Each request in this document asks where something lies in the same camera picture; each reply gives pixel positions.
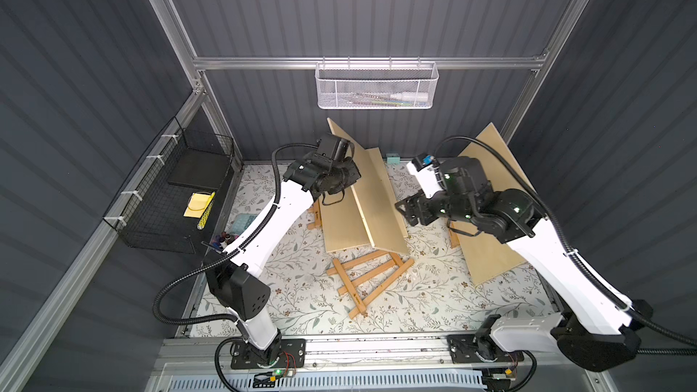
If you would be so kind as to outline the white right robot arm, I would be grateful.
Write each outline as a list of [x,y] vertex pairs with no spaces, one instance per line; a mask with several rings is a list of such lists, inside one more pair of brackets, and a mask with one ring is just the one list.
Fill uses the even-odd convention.
[[551,319],[488,317],[476,335],[481,359],[494,360],[497,351],[551,352],[593,372],[635,359],[641,340],[628,309],[604,295],[605,281],[593,285],[595,272],[580,269],[584,260],[564,248],[550,216],[530,193],[495,191],[480,161],[470,157],[440,163],[421,154],[408,172],[420,189],[395,207],[410,225],[468,222],[477,235],[491,235],[523,257],[566,303]]

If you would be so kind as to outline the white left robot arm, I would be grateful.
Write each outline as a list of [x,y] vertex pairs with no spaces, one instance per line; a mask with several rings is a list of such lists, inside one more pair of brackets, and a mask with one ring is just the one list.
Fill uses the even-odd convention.
[[293,223],[313,203],[328,195],[344,197],[360,179],[352,141],[323,134],[315,145],[305,146],[309,150],[306,154],[281,172],[278,153],[294,146],[285,144],[272,152],[272,200],[225,248],[227,260],[206,272],[209,292],[232,316],[249,345],[252,360],[261,366],[272,365],[281,352],[281,332],[266,308],[272,290],[260,280],[266,263]]

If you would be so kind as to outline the small wooden easel frame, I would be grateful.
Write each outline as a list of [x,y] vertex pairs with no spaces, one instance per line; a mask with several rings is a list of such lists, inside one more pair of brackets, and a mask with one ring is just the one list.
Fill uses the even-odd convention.
[[448,237],[449,237],[450,246],[452,249],[460,247],[458,235],[455,232],[453,232],[453,230],[448,230]]

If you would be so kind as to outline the large plywood board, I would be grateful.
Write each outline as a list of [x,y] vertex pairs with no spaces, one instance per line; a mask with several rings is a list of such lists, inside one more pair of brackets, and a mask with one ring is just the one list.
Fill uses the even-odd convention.
[[[529,186],[532,185],[493,123],[490,123],[477,136],[477,139],[501,154],[515,172]],[[520,183],[506,170],[504,165],[483,147],[470,143],[460,153],[460,156],[479,160],[495,192],[503,192],[510,188],[523,190]],[[522,256],[511,250],[508,245],[501,244],[493,235],[481,233],[477,237],[466,237],[457,234],[457,238],[466,260],[466,266],[468,266],[471,281],[475,286],[482,285],[526,263]]]

